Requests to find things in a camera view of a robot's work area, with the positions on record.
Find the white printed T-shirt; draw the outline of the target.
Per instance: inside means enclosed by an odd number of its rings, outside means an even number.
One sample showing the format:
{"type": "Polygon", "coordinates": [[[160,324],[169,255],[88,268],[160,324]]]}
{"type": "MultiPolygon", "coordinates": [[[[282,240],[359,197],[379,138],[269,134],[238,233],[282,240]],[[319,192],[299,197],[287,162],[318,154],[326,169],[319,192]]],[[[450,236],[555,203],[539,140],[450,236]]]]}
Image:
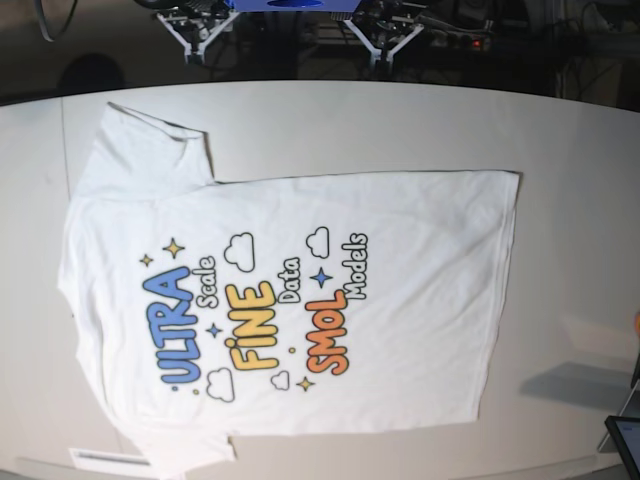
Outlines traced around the white printed T-shirt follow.
{"type": "Polygon", "coordinates": [[[58,286],[114,427],[169,478],[234,436],[477,420],[520,178],[383,172],[223,184],[205,135],[108,104],[58,286]]]}

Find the blue box at top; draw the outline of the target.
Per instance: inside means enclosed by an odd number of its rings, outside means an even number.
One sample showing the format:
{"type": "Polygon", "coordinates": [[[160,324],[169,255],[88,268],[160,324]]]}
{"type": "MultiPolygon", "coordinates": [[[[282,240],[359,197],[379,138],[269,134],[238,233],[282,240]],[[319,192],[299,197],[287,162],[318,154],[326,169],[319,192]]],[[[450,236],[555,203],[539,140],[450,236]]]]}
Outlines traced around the blue box at top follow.
{"type": "Polygon", "coordinates": [[[360,0],[230,0],[226,4],[239,12],[346,12],[356,11],[360,0]]]}

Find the black power strip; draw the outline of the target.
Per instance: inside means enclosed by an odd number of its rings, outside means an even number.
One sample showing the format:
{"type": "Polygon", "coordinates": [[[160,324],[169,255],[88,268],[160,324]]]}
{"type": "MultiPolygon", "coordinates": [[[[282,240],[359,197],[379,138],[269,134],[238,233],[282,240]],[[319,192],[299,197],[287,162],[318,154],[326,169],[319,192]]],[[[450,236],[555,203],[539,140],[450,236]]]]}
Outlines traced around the black power strip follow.
{"type": "Polygon", "coordinates": [[[432,30],[430,46],[469,52],[488,52],[492,46],[490,35],[466,34],[432,30]]]}

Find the white paper label strip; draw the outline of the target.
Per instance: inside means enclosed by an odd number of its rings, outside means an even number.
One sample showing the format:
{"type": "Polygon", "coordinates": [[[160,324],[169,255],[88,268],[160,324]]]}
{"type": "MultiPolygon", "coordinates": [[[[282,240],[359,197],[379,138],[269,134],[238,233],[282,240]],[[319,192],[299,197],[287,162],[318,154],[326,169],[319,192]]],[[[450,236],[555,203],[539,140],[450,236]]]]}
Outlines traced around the white paper label strip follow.
{"type": "Polygon", "coordinates": [[[150,467],[149,462],[141,456],[77,448],[70,448],[69,453],[78,469],[115,472],[116,470],[136,470],[150,467]]]}

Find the black tablet screen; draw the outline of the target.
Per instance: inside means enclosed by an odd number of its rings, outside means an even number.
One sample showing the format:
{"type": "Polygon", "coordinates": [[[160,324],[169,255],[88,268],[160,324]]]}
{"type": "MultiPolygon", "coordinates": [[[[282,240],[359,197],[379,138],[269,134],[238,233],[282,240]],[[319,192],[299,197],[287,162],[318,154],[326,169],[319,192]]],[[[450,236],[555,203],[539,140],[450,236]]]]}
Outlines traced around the black tablet screen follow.
{"type": "Polygon", "coordinates": [[[605,426],[629,478],[639,480],[639,419],[608,416],[605,426]]]}

